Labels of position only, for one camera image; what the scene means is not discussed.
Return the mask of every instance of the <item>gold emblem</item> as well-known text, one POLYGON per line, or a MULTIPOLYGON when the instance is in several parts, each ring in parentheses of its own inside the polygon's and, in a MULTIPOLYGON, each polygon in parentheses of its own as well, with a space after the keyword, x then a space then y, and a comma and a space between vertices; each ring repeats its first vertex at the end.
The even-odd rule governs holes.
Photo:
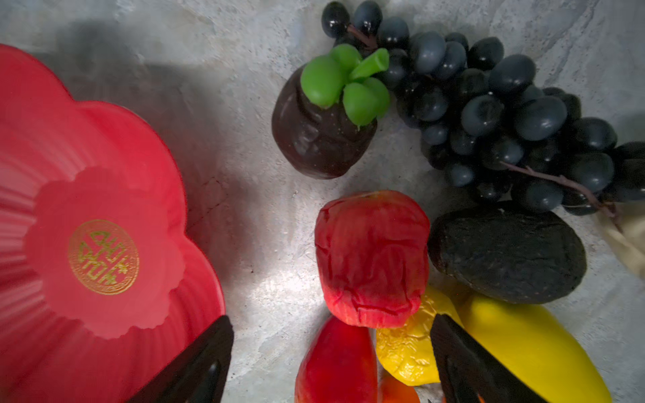
POLYGON ((99 294, 122 293, 139 273, 137 246, 123 228, 106 220, 79 225, 70 238, 68 258, 81 284, 99 294))

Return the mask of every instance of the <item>yellow lemon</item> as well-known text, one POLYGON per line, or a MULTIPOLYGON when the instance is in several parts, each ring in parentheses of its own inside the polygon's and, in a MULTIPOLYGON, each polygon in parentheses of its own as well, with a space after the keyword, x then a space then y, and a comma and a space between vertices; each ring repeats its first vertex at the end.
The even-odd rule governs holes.
POLYGON ((376 355, 383 368, 408 386, 439 382, 439 370, 430 341, 435 316, 445 313, 461 325, 450 298, 431 286, 421 297, 421 307, 402 328, 377 329, 376 355))
POLYGON ((549 403, 611 403, 587 353, 546 308, 475 294, 459 316, 479 344, 549 403))

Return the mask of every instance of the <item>grape stem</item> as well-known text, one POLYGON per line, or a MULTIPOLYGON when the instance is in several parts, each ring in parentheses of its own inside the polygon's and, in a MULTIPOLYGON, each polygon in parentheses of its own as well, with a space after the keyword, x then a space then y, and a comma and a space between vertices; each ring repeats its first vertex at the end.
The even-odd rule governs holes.
POLYGON ((587 200, 589 200, 589 203, 591 203, 592 206, 596 207, 598 211, 609 217, 611 222, 616 226, 616 229, 618 229, 618 231, 622 233, 622 228, 620 227, 620 213, 615 203, 601 203, 600 200, 598 200, 598 198, 596 198, 596 196, 591 192, 591 190, 587 189, 585 186, 579 184, 578 182, 567 179, 564 175, 548 175, 547 173, 536 172, 531 169, 530 166, 527 166, 526 168, 520 168, 519 166, 512 165, 507 162, 500 161, 500 163, 511 171, 523 173, 525 175, 540 179, 546 179, 547 181, 556 182, 557 184, 561 184, 563 186, 566 186, 567 188, 577 190, 578 192, 582 193, 587 198, 587 200))
POLYGON ((363 42, 367 51, 374 52, 376 49, 378 49, 379 45, 376 43, 376 37, 374 35, 367 36, 361 31, 359 31, 358 29, 356 29, 356 27, 352 24, 349 24, 347 26, 347 32, 356 36, 356 38, 358 38, 359 41, 363 42))

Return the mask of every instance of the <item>wrinkled red fruit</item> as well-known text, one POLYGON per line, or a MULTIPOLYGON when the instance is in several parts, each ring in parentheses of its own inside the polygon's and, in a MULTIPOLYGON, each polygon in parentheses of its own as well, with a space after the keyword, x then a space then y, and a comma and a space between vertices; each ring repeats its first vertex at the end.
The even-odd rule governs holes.
POLYGON ((331 317, 295 379, 295 403, 377 403, 376 354, 370 330, 331 317))
POLYGON ((399 192, 327 203, 318 214, 315 242, 329 310, 353 326, 403 326, 426 289, 429 234, 424 212, 399 192))

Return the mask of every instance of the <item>gray marble surface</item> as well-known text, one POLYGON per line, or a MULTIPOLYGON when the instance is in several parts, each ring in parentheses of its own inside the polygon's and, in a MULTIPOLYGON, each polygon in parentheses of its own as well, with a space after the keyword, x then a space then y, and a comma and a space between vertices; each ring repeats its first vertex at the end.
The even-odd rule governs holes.
MULTIPOLYGON (((358 1, 350 2, 356 6, 358 1)), ((412 32, 497 35, 536 60, 538 85, 579 94, 584 115, 620 141, 645 138, 643 0, 386 0, 412 32)), ((273 143, 273 104, 290 74, 332 40, 314 0, 0 0, 0 42, 36 55, 77 99, 137 112, 170 147, 188 192, 188 233, 221 279, 235 346, 224 402, 291 402, 313 334, 327 316, 313 247, 319 208, 389 188, 433 219, 470 205, 390 111, 340 179, 298 174, 273 143)), ((645 401, 645 287, 591 218, 558 210, 583 238, 589 272, 548 305, 576 336, 616 402, 645 401)), ((420 390, 432 403, 436 387, 420 390)))

